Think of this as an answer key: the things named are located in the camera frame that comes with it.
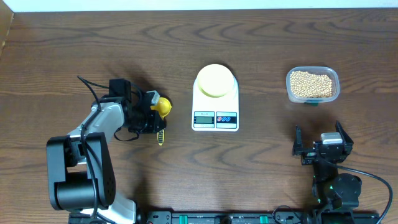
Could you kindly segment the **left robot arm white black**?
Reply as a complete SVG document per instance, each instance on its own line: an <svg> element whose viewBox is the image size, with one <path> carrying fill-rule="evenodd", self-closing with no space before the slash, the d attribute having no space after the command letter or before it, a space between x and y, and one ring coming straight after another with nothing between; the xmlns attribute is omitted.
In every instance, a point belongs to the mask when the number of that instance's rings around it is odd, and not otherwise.
<svg viewBox="0 0 398 224"><path fill-rule="evenodd" d="M111 91L95 99L76 129L47 141L50 204L68 211L69 223L147 223L136 202L116 190L108 144L122 128L136 137L163 130L165 123L153 109L159 101L155 90L139 92L136 105L130 93Z"/></svg>

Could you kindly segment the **yellow measuring scoop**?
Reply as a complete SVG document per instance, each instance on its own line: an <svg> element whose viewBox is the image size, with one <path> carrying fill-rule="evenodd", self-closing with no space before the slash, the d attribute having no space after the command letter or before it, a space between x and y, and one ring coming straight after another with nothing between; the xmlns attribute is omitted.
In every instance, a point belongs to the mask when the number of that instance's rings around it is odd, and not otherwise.
<svg viewBox="0 0 398 224"><path fill-rule="evenodd" d="M155 110L159 113L162 120L170 113L172 105L167 98L160 97L157 104L150 107L151 110ZM165 130L161 130L157 133L157 141L160 146L163 145L165 139Z"/></svg>

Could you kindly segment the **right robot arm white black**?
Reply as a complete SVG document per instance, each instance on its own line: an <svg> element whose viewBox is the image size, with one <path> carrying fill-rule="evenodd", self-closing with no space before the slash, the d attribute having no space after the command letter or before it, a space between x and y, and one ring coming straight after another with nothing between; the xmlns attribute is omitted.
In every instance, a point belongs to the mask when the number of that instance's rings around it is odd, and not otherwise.
<svg viewBox="0 0 398 224"><path fill-rule="evenodd" d="M335 132L322 133L312 147L303 145L302 130L295 128L292 154L301 157L303 166L313 167L312 194L318 199L318 206L305 215L305 223L354 223L362 181L338 172L337 165L350 155L354 142L338 121L335 128Z"/></svg>

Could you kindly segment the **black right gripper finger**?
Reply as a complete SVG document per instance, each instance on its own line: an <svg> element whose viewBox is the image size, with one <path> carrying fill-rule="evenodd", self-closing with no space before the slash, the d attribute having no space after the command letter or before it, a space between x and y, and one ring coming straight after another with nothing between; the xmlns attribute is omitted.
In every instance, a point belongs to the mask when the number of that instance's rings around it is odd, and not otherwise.
<svg viewBox="0 0 398 224"><path fill-rule="evenodd" d="M339 132L341 135L345 149L352 149L354 142L349 137L349 135L346 133L346 131L343 129L343 127L339 121L336 121L335 128L336 128L336 131Z"/></svg>
<svg viewBox="0 0 398 224"><path fill-rule="evenodd" d="M295 140L292 146L292 155L299 156L303 151L303 142L302 142L302 135L301 129L299 126L295 127Z"/></svg>

